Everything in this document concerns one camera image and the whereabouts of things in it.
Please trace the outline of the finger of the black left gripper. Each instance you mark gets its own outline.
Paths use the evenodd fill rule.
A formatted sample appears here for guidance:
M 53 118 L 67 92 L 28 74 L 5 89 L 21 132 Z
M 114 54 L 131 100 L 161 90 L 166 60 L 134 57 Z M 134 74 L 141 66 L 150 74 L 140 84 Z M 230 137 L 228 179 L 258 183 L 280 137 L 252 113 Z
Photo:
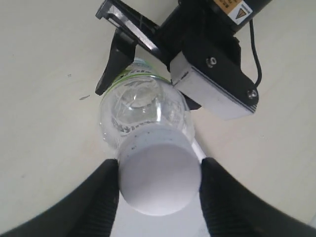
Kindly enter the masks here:
M 191 99 L 187 95 L 184 95 L 184 98 L 186 100 L 186 103 L 187 103 L 190 111 L 198 110 L 199 108 L 201 108 L 201 105 L 199 103 L 195 102 L 193 99 Z
M 96 85 L 95 93 L 97 95 L 103 95 L 116 77 L 134 61 L 135 49 L 136 42 L 123 31 L 116 29 L 107 65 Z

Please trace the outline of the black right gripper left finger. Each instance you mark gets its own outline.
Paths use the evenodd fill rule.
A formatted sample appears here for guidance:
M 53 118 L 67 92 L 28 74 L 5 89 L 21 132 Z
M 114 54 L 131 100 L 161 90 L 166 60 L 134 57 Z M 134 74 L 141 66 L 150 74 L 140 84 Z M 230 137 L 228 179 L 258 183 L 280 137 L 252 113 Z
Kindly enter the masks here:
M 4 237 L 109 237 L 118 204 L 118 161 L 105 160 L 65 198 Z

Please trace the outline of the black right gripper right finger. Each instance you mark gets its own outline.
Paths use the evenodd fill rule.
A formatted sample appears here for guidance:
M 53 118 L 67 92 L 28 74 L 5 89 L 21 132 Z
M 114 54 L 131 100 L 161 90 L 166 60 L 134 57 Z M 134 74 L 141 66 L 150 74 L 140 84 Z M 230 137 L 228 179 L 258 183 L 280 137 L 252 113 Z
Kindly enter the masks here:
M 200 205 L 212 237 L 314 237 L 315 228 L 249 191 L 214 158 L 201 162 Z

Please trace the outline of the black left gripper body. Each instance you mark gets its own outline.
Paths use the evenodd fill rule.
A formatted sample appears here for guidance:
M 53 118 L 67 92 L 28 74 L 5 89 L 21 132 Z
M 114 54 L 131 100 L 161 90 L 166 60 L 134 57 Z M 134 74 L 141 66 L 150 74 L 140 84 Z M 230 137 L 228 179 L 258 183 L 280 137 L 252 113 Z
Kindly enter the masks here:
M 167 19 L 157 25 L 121 0 L 106 0 L 96 17 L 111 22 L 168 69 L 181 52 L 210 79 L 238 79 L 239 42 L 213 6 L 209 0 L 181 0 Z

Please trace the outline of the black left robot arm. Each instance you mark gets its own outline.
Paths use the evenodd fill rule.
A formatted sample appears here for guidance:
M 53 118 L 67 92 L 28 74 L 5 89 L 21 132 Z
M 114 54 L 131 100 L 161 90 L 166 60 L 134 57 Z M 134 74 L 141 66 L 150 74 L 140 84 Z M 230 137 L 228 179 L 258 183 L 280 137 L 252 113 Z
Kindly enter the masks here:
M 106 0 L 96 12 L 115 27 L 108 63 L 95 93 L 103 95 L 115 78 L 135 57 L 140 46 L 171 67 L 176 56 L 184 55 L 211 87 L 226 98 L 255 112 L 262 68 L 255 46 L 253 17 L 268 5 L 266 0 L 180 0 L 158 25 L 121 0 Z M 257 68 L 252 81 L 241 70 L 241 48 L 235 34 L 246 24 Z

